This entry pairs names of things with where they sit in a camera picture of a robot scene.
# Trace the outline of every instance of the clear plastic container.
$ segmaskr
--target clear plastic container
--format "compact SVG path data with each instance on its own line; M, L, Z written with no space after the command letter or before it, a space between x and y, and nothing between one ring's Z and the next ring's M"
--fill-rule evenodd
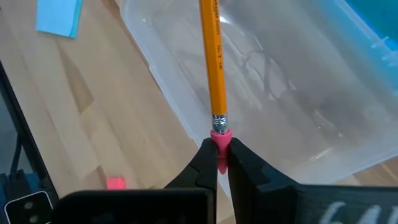
M301 183L330 183L398 155L396 49L344 0L220 7L235 137ZM200 145L211 111L198 0L124 0L121 15ZM225 177L221 184L228 192Z

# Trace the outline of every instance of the yellow pencil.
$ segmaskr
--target yellow pencil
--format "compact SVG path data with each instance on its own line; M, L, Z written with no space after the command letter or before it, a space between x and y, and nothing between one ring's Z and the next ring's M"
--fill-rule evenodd
M218 146L218 168L224 174L228 167L226 158L232 132L228 127L227 117L220 10L218 0L199 1L211 113L213 114L211 138Z

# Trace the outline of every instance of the pink eraser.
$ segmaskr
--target pink eraser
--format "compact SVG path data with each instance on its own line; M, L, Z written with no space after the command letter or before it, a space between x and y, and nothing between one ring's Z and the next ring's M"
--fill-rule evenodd
M126 183L122 177L112 177L106 179L106 186L108 190L126 189Z
M229 144L232 140L232 131L229 130L226 134L216 134L211 131L210 136L218 146L218 170L221 174L225 174L228 168L227 156Z

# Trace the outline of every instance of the wooden table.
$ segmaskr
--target wooden table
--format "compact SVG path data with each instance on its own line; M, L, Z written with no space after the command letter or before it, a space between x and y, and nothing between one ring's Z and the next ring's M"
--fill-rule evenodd
M0 60L59 196L104 189L114 176L132 189L163 187L197 146L152 78L118 5L84 0L78 37L68 39L35 30L35 2L0 0ZM398 183L398 170L383 172ZM379 176L373 169L342 183L377 183ZM229 223L233 212L219 192L218 220Z

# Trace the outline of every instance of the sticky note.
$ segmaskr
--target sticky note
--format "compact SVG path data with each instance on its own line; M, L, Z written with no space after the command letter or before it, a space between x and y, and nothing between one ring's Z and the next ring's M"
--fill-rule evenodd
M36 30L76 38L83 0L37 0Z

